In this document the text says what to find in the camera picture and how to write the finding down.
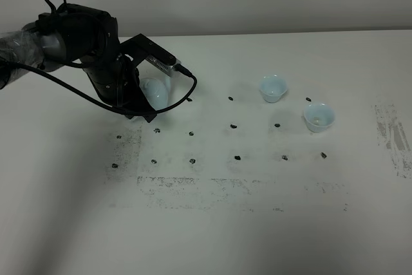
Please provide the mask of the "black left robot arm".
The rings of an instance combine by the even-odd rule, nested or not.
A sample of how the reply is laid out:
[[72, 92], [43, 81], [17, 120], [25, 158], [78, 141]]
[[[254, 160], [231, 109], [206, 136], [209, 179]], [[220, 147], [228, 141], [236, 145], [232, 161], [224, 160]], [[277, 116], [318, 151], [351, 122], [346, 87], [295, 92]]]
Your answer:
[[[22, 30], [1, 38], [1, 87], [27, 73], [36, 73], [101, 108], [150, 122], [158, 112], [140, 88], [137, 66], [165, 54], [142, 34], [120, 42], [117, 20], [105, 11], [60, 5]], [[63, 66], [82, 69], [97, 99], [50, 74]]]

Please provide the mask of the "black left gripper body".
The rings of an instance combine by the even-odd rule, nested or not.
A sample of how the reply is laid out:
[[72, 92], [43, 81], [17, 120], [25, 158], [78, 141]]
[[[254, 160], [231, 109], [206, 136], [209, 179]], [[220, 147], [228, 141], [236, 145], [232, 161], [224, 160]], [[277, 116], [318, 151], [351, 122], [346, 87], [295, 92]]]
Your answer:
[[127, 119], [140, 116], [151, 122], [157, 116], [140, 89], [138, 70], [126, 55], [119, 54], [113, 62], [85, 72], [99, 99]]

